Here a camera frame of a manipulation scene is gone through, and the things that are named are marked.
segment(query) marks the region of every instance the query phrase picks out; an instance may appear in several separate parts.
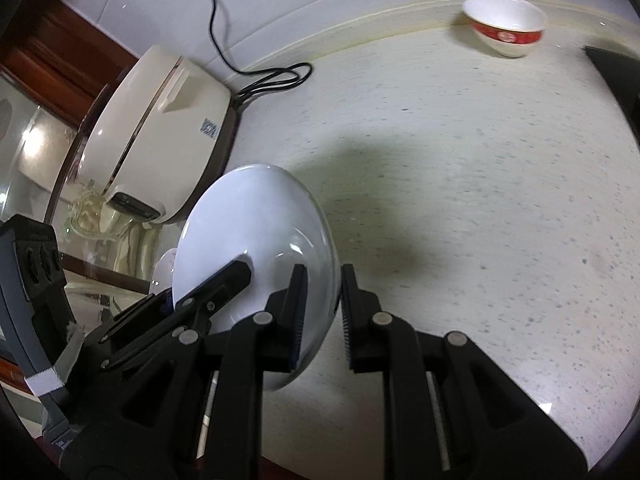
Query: black power cord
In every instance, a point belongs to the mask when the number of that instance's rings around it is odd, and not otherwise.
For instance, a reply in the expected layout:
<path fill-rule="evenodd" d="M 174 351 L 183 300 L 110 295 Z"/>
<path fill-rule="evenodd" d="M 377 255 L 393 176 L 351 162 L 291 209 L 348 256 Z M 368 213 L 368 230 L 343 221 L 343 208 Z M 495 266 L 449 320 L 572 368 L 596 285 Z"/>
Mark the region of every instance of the black power cord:
<path fill-rule="evenodd" d="M 213 43 L 213 46 L 218 51 L 218 54 L 220 55 L 220 58 L 222 59 L 222 61 L 224 61 L 224 63 L 237 74 L 249 75 L 249 76 L 253 76 L 253 75 L 264 76 L 263 78 L 258 79 L 258 81 L 254 81 L 253 83 L 245 86 L 236 94 L 236 97 L 234 100 L 234 108 L 240 108 L 242 104 L 244 104 L 247 100 L 261 93 L 282 92 L 285 90 L 291 90 L 296 86 L 302 85 L 302 83 L 309 78 L 309 76 L 314 70 L 314 67 L 311 65 L 311 63 L 307 63 L 307 62 L 296 63 L 291 66 L 287 66 L 285 68 L 280 68 L 280 67 L 261 68 L 260 70 L 240 70 L 239 68 L 235 67 L 225 57 L 225 54 L 222 52 L 222 49 L 220 48 L 220 45 L 218 44 L 218 41 L 216 40 L 216 37 L 213 33 L 213 20 L 216 17 L 217 10 L 218 10 L 218 1 L 211 0 L 211 17 L 209 19 L 209 38 L 211 40 L 211 43 Z M 296 70 L 298 68 L 306 68 L 307 69 L 306 73 L 303 73 L 301 75 L 300 72 Z M 283 74 L 289 74 L 292 77 L 289 77 L 286 79 L 273 80 L 275 77 L 281 76 Z"/>

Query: red band on bowl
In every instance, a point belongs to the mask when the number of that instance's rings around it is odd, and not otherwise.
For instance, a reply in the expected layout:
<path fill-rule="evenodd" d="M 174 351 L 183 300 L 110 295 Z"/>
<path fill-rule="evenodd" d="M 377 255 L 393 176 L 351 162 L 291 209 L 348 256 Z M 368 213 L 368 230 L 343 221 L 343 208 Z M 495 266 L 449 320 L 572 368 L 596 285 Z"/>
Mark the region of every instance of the red band on bowl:
<path fill-rule="evenodd" d="M 480 32 L 480 34 L 484 34 L 488 38 L 492 38 L 492 40 L 501 41 L 503 43 L 514 43 L 514 44 L 527 44 L 527 43 L 535 43 L 542 38 L 542 31 L 538 30 L 536 32 L 515 32 L 514 30 L 504 30 L 503 28 L 495 28 L 490 27 L 489 25 L 485 25 L 483 23 L 473 22 L 473 28 Z"/>

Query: speckled countertop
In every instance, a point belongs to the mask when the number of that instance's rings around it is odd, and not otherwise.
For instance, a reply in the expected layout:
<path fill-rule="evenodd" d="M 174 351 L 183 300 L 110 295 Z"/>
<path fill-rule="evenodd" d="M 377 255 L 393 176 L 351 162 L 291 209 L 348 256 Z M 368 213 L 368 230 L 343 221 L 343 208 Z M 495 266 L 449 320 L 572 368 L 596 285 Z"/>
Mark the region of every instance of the speckled countertop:
<path fill-rule="evenodd" d="M 316 60 L 305 85 L 248 107 L 228 168 L 291 171 L 362 288 L 417 329 L 469 334 L 593 465 L 640 390 L 638 148 L 587 33 L 551 27 L 515 60 L 469 34 Z M 348 371 L 338 318 L 265 394 L 263 452 L 312 480 L 379 479 L 381 378 Z"/>

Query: white ceramic dish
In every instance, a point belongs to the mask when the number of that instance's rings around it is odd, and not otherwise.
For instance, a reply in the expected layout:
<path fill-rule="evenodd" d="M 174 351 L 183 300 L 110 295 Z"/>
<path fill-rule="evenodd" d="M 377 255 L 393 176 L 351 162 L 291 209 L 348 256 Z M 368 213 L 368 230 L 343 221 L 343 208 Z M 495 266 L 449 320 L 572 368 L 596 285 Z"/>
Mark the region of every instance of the white ceramic dish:
<path fill-rule="evenodd" d="M 540 42 L 546 14 L 525 0 L 465 0 L 478 38 L 503 56 L 521 57 Z"/>
<path fill-rule="evenodd" d="M 174 282 L 175 253 L 178 249 L 169 249 L 156 263 L 154 273 L 151 276 L 149 293 L 160 294 L 163 290 L 171 288 Z"/>
<path fill-rule="evenodd" d="M 264 310 L 272 292 L 287 288 L 294 264 L 308 271 L 300 360 L 291 374 L 265 373 L 265 389 L 274 390 L 316 355 L 340 292 L 340 262 L 326 219 L 305 187 L 282 168 L 237 168 L 198 200 L 178 242 L 174 304 L 233 259 L 249 264 L 251 283 L 211 317 L 211 333 Z"/>

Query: rice cooker lid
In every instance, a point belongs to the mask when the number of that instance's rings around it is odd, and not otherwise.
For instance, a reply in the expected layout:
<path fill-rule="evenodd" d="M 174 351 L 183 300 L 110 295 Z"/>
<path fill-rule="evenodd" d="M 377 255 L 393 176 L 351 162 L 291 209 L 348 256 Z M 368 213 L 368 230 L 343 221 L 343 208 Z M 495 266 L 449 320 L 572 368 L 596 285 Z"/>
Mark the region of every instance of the rice cooker lid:
<path fill-rule="evenodd" d="M 152 46 L 134 65 L 100 114 L 78 165 L 78 181 L 104 192 L 127 145 L 142 127 L 181 56 Z"/>

